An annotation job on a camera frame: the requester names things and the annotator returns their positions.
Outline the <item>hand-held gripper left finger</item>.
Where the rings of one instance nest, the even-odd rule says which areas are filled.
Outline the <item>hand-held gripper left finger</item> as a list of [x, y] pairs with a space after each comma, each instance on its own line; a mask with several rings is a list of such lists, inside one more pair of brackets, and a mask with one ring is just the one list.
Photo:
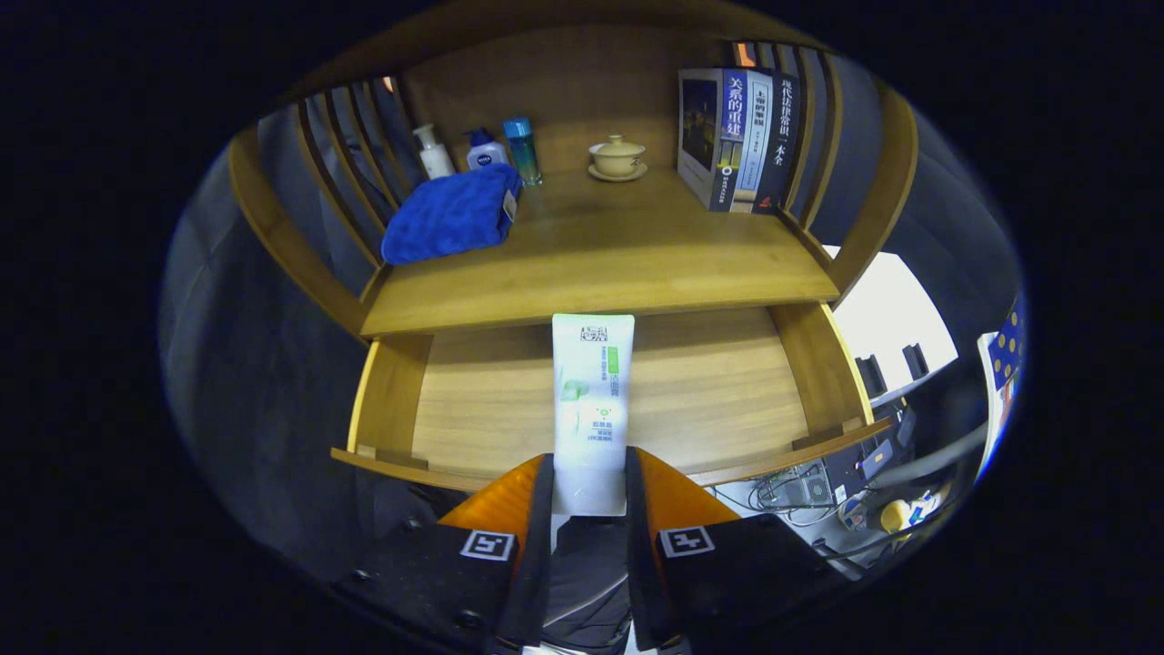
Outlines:
[[440, 521], [383, 539], [334, 591], [440, 650], [535, 647], [551, 589], [554, 479], [549, 453], [525, 461]]

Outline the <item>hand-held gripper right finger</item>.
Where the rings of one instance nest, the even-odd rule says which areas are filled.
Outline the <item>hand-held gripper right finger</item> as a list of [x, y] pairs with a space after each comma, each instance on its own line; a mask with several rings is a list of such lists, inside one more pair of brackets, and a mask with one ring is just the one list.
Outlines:
[[743, 518], [686, 474], [625, 451], [629, 606], [637, 645], [724, 652], [819, 614], [849, 578], [771, 514]]

